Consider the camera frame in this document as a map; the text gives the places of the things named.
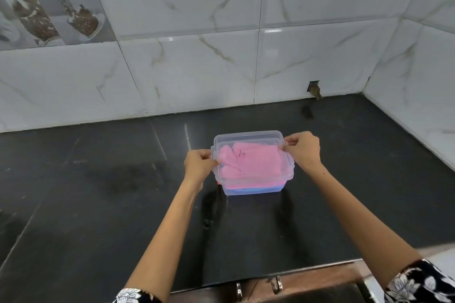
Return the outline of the black floral left sleeve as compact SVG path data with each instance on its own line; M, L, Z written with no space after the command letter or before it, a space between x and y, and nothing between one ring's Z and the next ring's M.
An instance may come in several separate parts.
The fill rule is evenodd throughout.
M124 288L118 292L112 303L162 303L162 301L141 289Z

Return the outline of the person's right hand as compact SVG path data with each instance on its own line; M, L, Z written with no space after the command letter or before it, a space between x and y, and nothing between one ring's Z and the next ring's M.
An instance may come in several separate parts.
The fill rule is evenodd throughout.
M306 174L315 175L323 171L320 159L320 140L310 131L286 136L284 144L297 145L298 153L291 155L291 157Z

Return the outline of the blue folded cloth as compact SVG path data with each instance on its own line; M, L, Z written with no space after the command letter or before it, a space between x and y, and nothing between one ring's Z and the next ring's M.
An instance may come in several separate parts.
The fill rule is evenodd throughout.
M281 186L274 186L274 187L256 187L256 188L239 188L239 189L223 188L223 191L227 196L237 196L237 195L251 195L251 194L280 192L280 191L282 191L283 187L284 186L281 185Z

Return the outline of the pink folded cloth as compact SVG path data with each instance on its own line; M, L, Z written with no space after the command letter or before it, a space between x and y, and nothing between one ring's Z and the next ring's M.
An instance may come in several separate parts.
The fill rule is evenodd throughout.
M283 176L282 157L278 145L236 142L218 151L220 178L235 186L259 185Z

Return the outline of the person's left forearm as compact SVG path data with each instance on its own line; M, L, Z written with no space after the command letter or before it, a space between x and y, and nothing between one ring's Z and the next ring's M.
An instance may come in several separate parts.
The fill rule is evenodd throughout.
M130 275L125 288L136 288L165 303L177 272L193 205L203 184L180 185L164 219Z

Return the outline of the decorative coffee print tile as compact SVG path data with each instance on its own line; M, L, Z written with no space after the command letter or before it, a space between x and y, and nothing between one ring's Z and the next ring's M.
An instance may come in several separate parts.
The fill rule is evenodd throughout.
M115 41L100 0L0 0L0 51Z

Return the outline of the person's right forearm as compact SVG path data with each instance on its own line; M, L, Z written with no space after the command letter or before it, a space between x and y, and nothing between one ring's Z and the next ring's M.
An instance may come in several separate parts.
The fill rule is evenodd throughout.
M382 288L409 265L423 259L378 219L321 164L305 168Z

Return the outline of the clear plastic storage box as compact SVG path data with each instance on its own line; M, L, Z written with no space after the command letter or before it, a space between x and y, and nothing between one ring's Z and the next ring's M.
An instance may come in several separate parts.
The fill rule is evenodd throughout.
M217 183L226 196L281 191L293 179L295 162L281 150L278 130L220 134L214 138L211 158Z

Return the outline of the person's left hand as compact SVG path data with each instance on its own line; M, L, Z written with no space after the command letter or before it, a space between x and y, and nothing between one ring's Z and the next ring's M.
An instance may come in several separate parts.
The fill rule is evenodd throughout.
M197 149L188 151L184 166L185 166L185 175L184 182L191 185L201 185L208 174L204 170L204 160L212 159L212 152L210 149Z

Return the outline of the black floral sleeve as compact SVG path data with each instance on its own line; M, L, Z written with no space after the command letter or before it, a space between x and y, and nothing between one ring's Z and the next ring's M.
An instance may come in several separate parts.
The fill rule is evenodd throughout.
M118 292L112 303L162 303L162 301L141 289L124 288Z
M384 303L455 303L455 280L421 259L390 281L384 290Z

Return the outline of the black floral right sleeve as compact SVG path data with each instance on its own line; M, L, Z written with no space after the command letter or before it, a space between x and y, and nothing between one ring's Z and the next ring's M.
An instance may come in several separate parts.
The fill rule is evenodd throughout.
M384 290L384 303L455 303L455 280L421 259L390 281Z

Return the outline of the wooden cabinet front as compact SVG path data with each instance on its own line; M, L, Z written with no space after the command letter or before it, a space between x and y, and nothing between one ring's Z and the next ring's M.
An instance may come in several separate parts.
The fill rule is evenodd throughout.
M237 303L236 282L242 287L240 303L375 303L364 282L369 274L362 260L343 261L176 291L168 303ZM278 295L270 284L276 275L283 284Z

